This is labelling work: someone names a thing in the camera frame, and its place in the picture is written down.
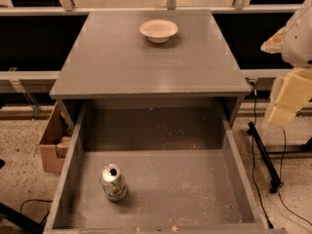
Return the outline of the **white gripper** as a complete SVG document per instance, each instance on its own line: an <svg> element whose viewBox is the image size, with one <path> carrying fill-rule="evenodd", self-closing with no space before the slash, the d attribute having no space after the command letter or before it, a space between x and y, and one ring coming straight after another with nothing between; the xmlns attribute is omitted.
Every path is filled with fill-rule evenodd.
<svg viewBox="0 0 312 234"><path fill-rule="evenodd" d="M280 54L284 62L295 68L287 75L279 75L272 86L267 123L286 127L312 99L312 0L305 0L288 20L265 41L260 49L267 54Z"/></svg>

